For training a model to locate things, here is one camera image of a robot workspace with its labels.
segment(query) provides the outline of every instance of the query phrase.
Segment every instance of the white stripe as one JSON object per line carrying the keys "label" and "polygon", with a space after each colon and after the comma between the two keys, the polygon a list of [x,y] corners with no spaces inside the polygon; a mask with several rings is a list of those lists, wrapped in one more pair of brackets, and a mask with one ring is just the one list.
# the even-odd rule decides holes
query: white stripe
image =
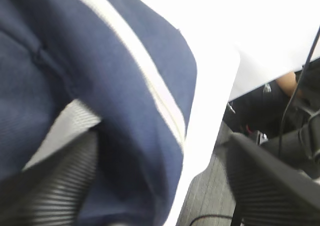
{"label": "white stripe", "polygon": [[144,76],[145,83],[153,97],[157,110],[183,151],[186,134],[183,114],[144,45],[108,0],[81,1],[113,29],[114,33],[131,53]]}

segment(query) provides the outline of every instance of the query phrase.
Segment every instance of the white table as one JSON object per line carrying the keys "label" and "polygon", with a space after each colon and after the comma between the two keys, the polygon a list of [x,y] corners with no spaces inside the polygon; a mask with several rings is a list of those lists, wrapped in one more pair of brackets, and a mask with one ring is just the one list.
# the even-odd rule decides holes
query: white table
{"label": "white table", "polygon": [[[185,36],[198,76],[184,164],[165,226],[175,226],[192,179],[208,166],[228,100],[305,62],[318,0],[142,0]],[[313,58],[320,56],[320,46]]]}

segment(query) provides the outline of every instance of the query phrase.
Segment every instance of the person's arm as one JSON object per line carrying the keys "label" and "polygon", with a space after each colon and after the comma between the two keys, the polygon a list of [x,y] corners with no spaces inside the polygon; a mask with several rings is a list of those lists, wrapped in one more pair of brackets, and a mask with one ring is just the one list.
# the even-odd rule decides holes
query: person's arm
{"label": "person's arm", "polygon": [[[288,72],[287,74],[277,78],[275,82],[279,85],[282,91],[289,97],[291,97],[291,95],[295,91],[295,88],[297,87],[296,75],[293,71]],[[297,92],[297,96],[302,97],[301,90]]]}

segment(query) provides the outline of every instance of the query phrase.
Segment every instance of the black cable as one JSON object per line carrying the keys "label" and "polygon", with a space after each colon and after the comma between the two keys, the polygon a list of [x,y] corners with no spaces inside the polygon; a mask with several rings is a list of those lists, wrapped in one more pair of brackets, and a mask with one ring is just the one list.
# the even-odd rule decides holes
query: black cable
{"label": "black cable", "polygon": [[305,62],[305,65],[301,71],[301,74],[300,74],[300,77],[299,77],[299,80],[296,84],[296,87],[293,91],[293,94],[288,102],[288,104],[286,105],[285,107],[285,110],[283,112],[283,115],[282,115],[282,119],[281,119],[281,124],[280,124],[280,131],[279,131],[279,149],[278,149],[278,157],[280,158],[281,157],[281,149],[282,149],[282,134],[284,133],[284,127],[285,127],[285,121],[286,121],[286,114],[287,114],[287,111],[289,109],[289,107],[291,106],[292,102],[294,101],[295,97],[296,97],[296,94],[298,92],[298,89],[300,87],[300,84],[303,80],[303,77],[305,75],[305,72],[307,71],[307,69],[309,68],[309,65],[310,65],[310,60],[311,60],[311,57],[312,57],[312,54],[314,53],[315,51],[315,48],[316,48],[316,45],[317,45],[317,42],[318,42],[318,39],[319,39],[319,36],[320,36],[320,27],[318,29],[318,32],[316,33],[316,36],[314,38],[314,41],[313,41],[313,44],[311,46],[311,49],[309,51],[309,54],[308,54],[308,57],[306,58],[306,62]]}
{"label": "black cable", "polygon": [[221,218],[221,219],[228,219],[228,220],[232,220],[232,216],[229,215],[223,215],[223,214],[204,214],[204,215],[200,215],[196,218],[194,218],[191,223],[189,224],[189,226],[192,226],[196,221],[201,220],[201,219],[205,219],[205,218]]}

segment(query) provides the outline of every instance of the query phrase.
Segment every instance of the floor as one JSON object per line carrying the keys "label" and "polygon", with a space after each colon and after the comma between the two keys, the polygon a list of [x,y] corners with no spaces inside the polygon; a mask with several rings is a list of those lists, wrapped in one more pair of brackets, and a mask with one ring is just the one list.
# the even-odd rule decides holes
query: floor
{"label": "floor", "polygon": [[[189,226],[191,221],[204,214],[232,216],[235,202],[229,190],[223,162],[230,129],[221,123],[214,151],[207,169],[196,176],[185,198],[176,226]],[[230,220],[224,218],[205,218],[192,226],[229,226]]]}

